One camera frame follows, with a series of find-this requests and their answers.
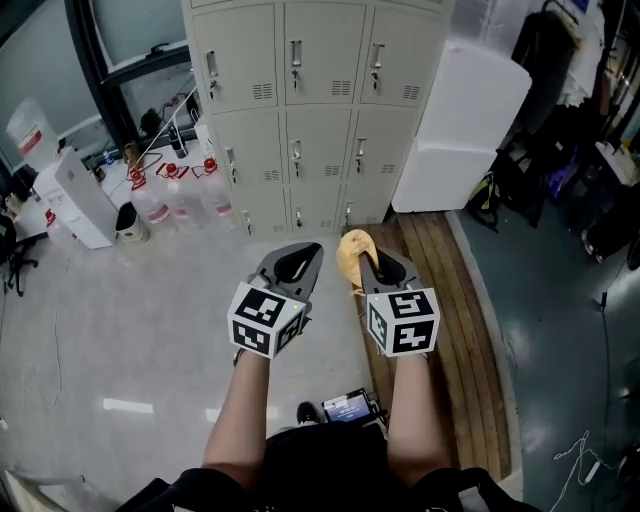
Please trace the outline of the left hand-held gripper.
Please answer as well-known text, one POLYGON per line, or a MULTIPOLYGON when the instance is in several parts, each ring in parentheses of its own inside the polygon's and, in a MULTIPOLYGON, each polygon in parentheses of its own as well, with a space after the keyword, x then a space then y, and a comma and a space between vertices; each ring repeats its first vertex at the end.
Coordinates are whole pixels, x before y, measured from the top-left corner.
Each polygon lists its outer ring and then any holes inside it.
POLYGON ((257 273, 241 282, 227 312, 229 339, 240 349, 274 359, 309 322, 310 296, 323 263, 317 242, 267 254, 257 273))

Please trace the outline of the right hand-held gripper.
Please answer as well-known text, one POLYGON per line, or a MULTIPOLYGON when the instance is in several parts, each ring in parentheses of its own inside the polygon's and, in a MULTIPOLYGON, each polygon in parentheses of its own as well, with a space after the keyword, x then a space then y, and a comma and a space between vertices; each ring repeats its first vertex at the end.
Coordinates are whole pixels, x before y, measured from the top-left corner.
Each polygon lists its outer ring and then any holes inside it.
POLYGON ((361 288, 365 295, 364 327, 388 357, 426 354, 435 349, 440 308, 434 288, 406 288, 416 267, 401 254, 378 249, 378 267, 368 252, 359 255, 361 288))

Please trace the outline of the yellow wiping cloth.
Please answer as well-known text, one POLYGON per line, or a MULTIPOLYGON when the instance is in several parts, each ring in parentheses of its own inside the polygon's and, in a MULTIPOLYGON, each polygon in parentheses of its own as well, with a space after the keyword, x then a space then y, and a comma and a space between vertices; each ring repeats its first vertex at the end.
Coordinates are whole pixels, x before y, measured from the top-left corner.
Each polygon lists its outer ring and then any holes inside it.
POLYGON ((336 250, 336 263, 342 276, 351 283, 352 295, 364 296, 359 257, 369 256, 375 270, 380 269, 377 249, 371 235, 362 229, 344 234, 336 250))

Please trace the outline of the grey metal locker cabinet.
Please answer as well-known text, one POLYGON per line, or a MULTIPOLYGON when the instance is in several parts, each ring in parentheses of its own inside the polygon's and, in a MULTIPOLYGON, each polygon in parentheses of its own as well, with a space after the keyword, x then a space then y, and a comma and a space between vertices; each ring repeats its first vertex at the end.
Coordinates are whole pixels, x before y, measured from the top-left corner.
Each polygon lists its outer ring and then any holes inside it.
POLYGON ((455 0, 182 0, 215 158, 251 239, 378 224, 424 112, 455 0), (284 6, 366 8, 353 102, 286 103, 284 6), (378 93, 372 70, 379 72, 378 93), (209 87, 216 80, 217 101, 209 87))

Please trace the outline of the grey metal locker door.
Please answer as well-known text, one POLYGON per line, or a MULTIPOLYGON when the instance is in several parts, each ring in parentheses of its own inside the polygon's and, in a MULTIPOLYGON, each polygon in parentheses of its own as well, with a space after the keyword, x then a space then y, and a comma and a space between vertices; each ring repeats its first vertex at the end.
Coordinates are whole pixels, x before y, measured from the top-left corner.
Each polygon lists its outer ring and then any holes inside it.
POLYGON ((335 2, 284 6, 286 103, 350 104, 359 63, 366 8, 335 2), (300 72, 299 90, 292 70, 300 72))

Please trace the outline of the person's left forearm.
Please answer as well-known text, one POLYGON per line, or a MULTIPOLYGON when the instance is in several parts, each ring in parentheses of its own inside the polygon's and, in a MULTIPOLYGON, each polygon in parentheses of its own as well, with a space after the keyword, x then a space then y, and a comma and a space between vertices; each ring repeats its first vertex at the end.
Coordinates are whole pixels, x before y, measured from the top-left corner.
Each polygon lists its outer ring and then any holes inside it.
POLYGON ((251 352, 239 356, 204 451, 204 468, 244 488, 253 485, 264 460, 269 376, 269 359, 251 352))

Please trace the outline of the person's right forearm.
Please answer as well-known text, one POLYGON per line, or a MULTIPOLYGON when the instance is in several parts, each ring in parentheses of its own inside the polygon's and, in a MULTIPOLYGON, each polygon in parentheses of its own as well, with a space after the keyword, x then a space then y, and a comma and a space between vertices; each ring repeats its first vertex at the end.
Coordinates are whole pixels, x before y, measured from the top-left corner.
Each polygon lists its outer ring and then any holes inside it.
POLYGON ((391 472, 409 487, 451 463, 429 361, 422 355, 397 359, 387 459, 391 472))

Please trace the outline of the wooden slat platform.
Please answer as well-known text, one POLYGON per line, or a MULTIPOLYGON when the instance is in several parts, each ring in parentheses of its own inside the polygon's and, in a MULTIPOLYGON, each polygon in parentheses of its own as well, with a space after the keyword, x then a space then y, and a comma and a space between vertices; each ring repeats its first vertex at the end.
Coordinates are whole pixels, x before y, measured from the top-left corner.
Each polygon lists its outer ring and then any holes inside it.
POLYGON ((394 214, 364 231, 376 246, 410 259, 436 291, 441 321, 429 358, 436 410, 450 461, 495 480, 514 468, 507 406, 476 288, 451 223, 453 213, 394 214))

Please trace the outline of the white foam block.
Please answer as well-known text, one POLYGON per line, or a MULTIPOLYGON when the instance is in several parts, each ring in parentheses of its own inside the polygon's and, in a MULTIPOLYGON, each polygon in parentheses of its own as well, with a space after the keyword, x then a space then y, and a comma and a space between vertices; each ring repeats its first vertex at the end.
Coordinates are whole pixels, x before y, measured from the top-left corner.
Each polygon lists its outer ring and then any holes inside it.
POLYGON ((448 40, 417 131, 418 148, 496 150, 531 85, 529 73, 504 55, 448 40))
POLYGON ((415 140, 391 205, 397 213, 462 209, 496 156, 495 150, 430 146, 415 140))

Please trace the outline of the black and yellow bag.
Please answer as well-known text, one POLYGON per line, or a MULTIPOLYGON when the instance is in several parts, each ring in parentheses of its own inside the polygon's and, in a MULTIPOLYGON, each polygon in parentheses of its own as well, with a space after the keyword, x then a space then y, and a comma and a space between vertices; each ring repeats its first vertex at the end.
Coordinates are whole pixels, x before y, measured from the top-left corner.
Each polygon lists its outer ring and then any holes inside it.
POLYGON ((469 215, 479 224, 498 233, 500 192, 493 171, 488 171, 471 193, 466 204, 469 215))

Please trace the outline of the small black monitor screen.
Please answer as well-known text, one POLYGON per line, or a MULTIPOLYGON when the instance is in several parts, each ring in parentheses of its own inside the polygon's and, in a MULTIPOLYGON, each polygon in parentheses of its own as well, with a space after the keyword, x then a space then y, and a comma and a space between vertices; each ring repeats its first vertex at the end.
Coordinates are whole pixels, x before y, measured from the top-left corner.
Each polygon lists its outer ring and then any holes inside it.
POLYGON ((363 388, 325 400, 321 407, 329 423, 352 422, 373 414, 368 395, 363 388))

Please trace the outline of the white waste bin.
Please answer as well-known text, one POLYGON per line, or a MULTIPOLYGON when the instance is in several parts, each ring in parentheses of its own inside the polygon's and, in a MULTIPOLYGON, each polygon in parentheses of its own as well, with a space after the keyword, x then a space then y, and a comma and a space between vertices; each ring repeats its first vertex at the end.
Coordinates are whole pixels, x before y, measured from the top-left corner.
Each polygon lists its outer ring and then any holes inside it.
POLYGON ((145 243, 149 238, 148 228, 131 202, 124 203, 119 208, 115 230, 117 238, 123 244, 145 243))

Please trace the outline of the black backpack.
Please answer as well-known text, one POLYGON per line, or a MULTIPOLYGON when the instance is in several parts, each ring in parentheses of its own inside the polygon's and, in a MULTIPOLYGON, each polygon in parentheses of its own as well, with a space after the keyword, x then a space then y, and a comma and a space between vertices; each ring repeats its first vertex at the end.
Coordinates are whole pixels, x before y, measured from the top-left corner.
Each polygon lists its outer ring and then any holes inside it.
POLYGON ((549 145, 539 136, 520 131, 510 137, 499 157, 498 184, 502 203, 536 226, 546 196, 549 145))

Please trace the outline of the low white table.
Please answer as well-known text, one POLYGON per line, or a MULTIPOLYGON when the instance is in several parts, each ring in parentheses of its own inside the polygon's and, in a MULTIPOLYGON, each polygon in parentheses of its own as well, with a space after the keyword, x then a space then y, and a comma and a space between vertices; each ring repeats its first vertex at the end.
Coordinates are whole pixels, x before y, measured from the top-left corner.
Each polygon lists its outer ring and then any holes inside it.
MULTIPOLYGON (((186 143, 188 155, 183 159, 178 159, 170 145, 153 150, 153 153, 161 153, 160 159, 157 156, 151 157, 154 165, 145 170, 147 179, 152 182, 156 179, 156 171, 163 165, 175 163, 177 166, 196 166, 204 161, 201 146, 197 140, 186 143)), ((98 185, 104 194, 110 199, 112 204, 119 208, 130 199, 131 182, 126 179, 127 166, 122 160, 117 160, 105 171, 106 177, 98 185)), ((46 234, 45 211, 47 206, 34 197, 30 197, 23 203, 20 213, 13 220, 17 234, 17 240, 22 241, 27 238, 37 237, 46 234)))

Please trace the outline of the purple bag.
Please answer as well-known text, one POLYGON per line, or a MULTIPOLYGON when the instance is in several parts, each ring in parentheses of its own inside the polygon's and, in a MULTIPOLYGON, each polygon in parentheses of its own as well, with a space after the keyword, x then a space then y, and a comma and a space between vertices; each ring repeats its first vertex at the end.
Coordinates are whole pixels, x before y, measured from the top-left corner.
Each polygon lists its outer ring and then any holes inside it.
POLYGON ((575 146, 573 153, 568 161, 549 175, 548 195, 550 200, 557 201, 559 199, 560 192, 568 182, 572 173, 575 171, 577 155, 578 147, 575 146))

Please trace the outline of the person's black clothing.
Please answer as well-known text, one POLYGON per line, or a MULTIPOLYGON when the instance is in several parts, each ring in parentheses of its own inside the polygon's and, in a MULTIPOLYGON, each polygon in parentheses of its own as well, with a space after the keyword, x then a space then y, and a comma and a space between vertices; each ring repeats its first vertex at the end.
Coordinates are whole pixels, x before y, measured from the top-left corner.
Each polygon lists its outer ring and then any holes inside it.
POLYGON ((481 468, 432 471, 413 485, 389 469, 376 426, 294 428, 268 439, 255 482, 213 468, 156 478, 116 512, 540 512, 511 498, 481 468))

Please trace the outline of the black pouch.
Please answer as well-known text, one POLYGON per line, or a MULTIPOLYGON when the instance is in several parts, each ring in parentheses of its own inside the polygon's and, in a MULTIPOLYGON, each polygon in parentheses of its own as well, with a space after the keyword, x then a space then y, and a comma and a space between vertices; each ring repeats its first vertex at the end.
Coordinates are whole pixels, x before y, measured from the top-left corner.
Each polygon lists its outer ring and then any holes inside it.
POLYGON ((154 109, 149 108, 140 119, 141 132, 149 137, 156 136, 160 132, 163 119, 160 114, 154 109))

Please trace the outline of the white water dispenser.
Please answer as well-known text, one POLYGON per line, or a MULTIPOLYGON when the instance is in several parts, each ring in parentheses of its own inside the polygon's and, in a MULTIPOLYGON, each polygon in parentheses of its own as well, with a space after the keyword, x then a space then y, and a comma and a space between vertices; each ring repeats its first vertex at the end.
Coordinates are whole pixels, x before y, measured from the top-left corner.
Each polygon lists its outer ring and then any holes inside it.
POLYGON ((38 173, 34 190, 88 249, 115 244, 118 210, 74 149, 64 148, 38 173))

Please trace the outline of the small white desk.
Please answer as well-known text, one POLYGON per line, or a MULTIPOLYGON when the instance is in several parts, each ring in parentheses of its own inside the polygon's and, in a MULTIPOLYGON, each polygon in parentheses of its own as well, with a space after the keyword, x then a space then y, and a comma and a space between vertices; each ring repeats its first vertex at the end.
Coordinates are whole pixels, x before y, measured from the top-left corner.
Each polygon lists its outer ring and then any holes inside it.
POLYGON ((596 142, 595 148, 622 185, 631 187, 640 182, 640 169, 625 146, 596 142))

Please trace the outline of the black office chair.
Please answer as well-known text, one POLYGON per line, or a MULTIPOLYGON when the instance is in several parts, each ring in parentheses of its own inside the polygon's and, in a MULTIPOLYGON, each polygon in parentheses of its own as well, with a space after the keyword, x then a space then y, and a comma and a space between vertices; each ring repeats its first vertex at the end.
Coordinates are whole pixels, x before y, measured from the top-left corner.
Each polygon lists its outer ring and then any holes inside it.
POLYGON ((24 296, 21 284, 23 269, 27 266, 39 266, 37 260, 28 257, 36 242, 36 239, 18 240, 13 219, 6 209, 5 197, 0 195, 0 280, 4 295, 9 290, 14 290, 19 297, 24 296))

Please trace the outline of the white hanging garment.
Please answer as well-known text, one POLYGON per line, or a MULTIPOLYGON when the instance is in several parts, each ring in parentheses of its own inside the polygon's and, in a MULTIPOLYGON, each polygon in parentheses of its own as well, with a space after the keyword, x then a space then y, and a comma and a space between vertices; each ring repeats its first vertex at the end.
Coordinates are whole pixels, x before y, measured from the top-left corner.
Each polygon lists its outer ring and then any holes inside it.
POLYGON ((562 90, 561 103, 579 107, 592 96, 598 64, 604 50, 604 18, 600 16, 586 32, 578 52, 572 58, 562 90))

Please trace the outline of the black framed glass partition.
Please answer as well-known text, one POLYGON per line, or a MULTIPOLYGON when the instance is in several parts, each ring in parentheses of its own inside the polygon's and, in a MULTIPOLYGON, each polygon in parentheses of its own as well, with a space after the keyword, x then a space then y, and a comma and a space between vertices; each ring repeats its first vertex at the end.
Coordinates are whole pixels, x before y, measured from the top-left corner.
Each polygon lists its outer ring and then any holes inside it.
POLYGON ((83 154, 121 151, 152 137, 191 91, 181 0, 0 0, 0 163, 23 159, 6 127, 32 98, 59 138, 83 154))

